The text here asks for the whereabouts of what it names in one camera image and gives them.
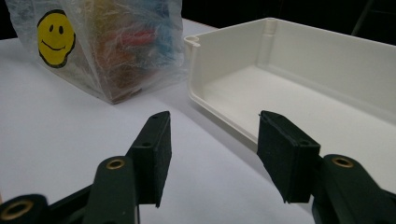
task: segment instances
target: white surface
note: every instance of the white surface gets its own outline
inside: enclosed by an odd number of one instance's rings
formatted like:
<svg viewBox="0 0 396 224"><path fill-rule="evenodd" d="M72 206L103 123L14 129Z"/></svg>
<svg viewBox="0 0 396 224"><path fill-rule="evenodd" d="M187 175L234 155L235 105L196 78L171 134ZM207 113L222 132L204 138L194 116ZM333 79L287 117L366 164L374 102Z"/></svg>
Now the white surface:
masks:
<svg viewBox="0 0 396 224"><path fill-rule="evenodd" d="M183 21L184 35L213 28ZM109 105L51 74L17 39L0 41L0 192L54 203L91 184L97 165L124 155L149 116L171 112L173 158L162 205L142 223L314 223L283 204L247 139L196 105L187 83Z"/></svg>
<svg viewBox="0 0 396 224"><path fill-rule="evenodd" d="M396 192L396 47L264 19L185 38L189 91L257 143L259 116L286 116L320 155L359 161Z"/></svg>

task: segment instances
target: clear plastic bag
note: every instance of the clear plastic bag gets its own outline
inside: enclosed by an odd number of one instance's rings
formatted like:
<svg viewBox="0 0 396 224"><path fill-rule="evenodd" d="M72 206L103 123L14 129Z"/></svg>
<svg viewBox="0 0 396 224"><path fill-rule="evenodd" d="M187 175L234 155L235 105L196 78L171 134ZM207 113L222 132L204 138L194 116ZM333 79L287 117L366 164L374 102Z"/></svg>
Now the clear plastic bag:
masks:
<svg viewBox="0 0 396 224"><path fill-rule="evenodd" d="M89 94L116 104L156 80L180 79L181 1L6 3L18 38L41 64Z"/></svg>

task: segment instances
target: white table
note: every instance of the white table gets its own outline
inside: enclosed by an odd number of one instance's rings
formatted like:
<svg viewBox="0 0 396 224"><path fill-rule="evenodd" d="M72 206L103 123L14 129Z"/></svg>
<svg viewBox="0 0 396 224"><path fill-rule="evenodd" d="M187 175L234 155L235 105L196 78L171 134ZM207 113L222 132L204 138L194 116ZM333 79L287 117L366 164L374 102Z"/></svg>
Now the white table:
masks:
<svg viewBox="0 0 396 224"><path fill-rule="evenodd" d="M214 28L183 20L184 35ZM53 75L18 39L0 41L0 192L3 201L45 195L49 203L90 185L97 165L124 155L147 118L171 113L173 157L160 209L142 223L314 223L283 204L254 145L196 105L182 81L109 105Z"/></svg>

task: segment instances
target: plastic storage bin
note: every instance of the plastic storage bin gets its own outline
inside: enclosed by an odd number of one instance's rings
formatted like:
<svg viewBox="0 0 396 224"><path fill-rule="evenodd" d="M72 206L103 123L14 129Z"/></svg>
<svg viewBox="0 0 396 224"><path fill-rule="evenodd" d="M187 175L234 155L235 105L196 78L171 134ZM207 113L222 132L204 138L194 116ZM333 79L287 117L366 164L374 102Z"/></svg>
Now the plastic storage bin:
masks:
<svg viewBox="0 0 396 224"><path fill-rule="evenodd" d="M193 101L256 143L259 113L282 114L396 192L396 47L276 19L185 43Z"/></svg>

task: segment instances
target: smiley face mouth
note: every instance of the smiley face mouth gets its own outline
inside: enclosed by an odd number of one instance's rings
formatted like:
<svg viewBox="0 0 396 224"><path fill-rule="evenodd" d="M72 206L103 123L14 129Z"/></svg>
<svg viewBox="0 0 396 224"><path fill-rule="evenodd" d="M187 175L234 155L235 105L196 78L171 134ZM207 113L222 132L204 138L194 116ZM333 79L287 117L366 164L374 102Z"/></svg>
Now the smiley face mouth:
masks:
<svg viewBox="0 0 396 224"><path fill-rule="evenodd" d="M44 42L44 40L41 40L41 43L43 43L45 46L49 47L52 50L57 50L58 51L58 50L61 50L61 49L66 49L66 46L63 46L60 49L55 49L55 48L51 47L49 44L47 44L46 42Z"/></svg>

